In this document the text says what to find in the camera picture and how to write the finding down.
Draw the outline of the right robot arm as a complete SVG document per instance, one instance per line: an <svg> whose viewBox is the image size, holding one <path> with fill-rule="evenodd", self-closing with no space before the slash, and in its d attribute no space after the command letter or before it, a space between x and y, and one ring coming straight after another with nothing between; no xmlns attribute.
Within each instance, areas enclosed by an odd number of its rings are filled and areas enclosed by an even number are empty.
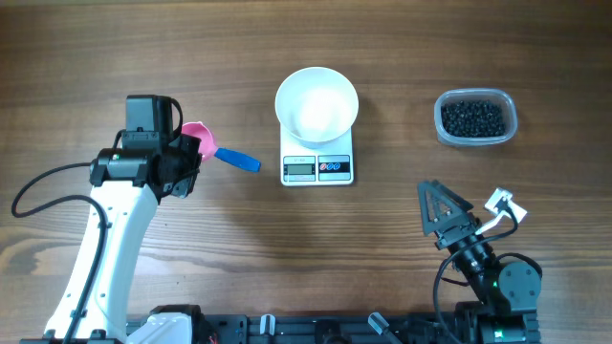
<svg viewBox="0 0 612 344"><path fill-rule="evenodd" d="M447 343L539 343L537 299L543 270L534 259L516 252L497 255L492 242L514 234L527 211L513 194L496 188L485 203L492 219L482 223L473 205L438 181L417 186L423 233L447 250L433 282L435 322ZM441 283L472 289L477 300L461 302L453 313L440 310Z"/></svg>

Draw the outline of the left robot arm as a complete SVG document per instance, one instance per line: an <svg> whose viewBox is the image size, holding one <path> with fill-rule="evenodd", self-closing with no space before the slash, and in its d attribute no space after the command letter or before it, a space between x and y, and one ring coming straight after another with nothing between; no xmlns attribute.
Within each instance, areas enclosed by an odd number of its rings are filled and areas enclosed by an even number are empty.
<svg viewBox="0 0 612 344"><path fill-rule="evenodd" d="M192 192L199 140L183 134L179 102L133 95L110 148L90 162L88 222L73 271L43 343L123 343L127 300L144 233L167 196Z"/></svg>

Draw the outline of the pink scoop blue handle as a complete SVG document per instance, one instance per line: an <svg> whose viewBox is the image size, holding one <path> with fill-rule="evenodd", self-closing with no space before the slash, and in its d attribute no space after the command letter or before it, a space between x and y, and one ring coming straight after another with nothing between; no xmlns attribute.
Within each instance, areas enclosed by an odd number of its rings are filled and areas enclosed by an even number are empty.
<svg viewBox="0 0 612 344"><path fill-rule="evenodd" d="M198 152L202 155L202 161L216 158L245 171L252 173L260 171L259 160L238 151L219 147L212 131L201 121L185 123L182 126L182 133L200 140Z"/></svg>

